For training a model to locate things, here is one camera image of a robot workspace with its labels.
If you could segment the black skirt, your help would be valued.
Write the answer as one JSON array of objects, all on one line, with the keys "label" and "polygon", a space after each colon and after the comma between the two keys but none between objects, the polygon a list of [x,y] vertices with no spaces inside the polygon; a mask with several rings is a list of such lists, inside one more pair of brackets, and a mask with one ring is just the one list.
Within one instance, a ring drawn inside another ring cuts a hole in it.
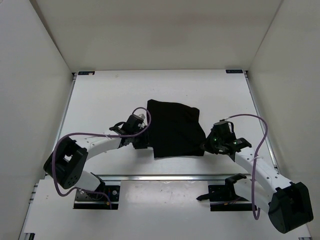
[{"label": "black skirt", "polygon": [[198,108],[150,99],[147,110],[151,115],[147,131],[154,158],[204,155],[201,144],[206,134],[199,123]]}]

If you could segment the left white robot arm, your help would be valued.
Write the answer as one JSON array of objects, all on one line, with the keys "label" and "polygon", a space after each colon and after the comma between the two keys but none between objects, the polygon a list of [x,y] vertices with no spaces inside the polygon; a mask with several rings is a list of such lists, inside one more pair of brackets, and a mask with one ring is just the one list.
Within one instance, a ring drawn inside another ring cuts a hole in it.
[{"label": "left white robot arm", "polygon": [[107,151],[134,144],[140,137],[146,136],[148,128],[148,125],[139,127],[138,132],[132,135],[117,126],[112,127],[117,135],[69,133],[58,140],[43,169],[53,178],[55,189],[61,197],[80,189],[93,199],[99,199],[105,192],[104,183],[98,176],[84,170],[86,162]]}]

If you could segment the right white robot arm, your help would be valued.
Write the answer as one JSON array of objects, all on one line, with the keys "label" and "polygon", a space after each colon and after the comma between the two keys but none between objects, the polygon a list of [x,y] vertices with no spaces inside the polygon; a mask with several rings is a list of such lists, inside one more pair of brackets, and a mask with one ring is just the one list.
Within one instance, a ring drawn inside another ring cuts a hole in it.
[{"label": "right white robot arm", "polygon": [[240,173],[227,178],[224,195],[229,200],[242,197],[250,201],[255,220],[264,211],[272,225],[286,234],[314,219],[307,186],[294,183],[256,156],[244,138],[210,136],[201,147],[211,154],[229,156],[251,175],[250,179]]}]

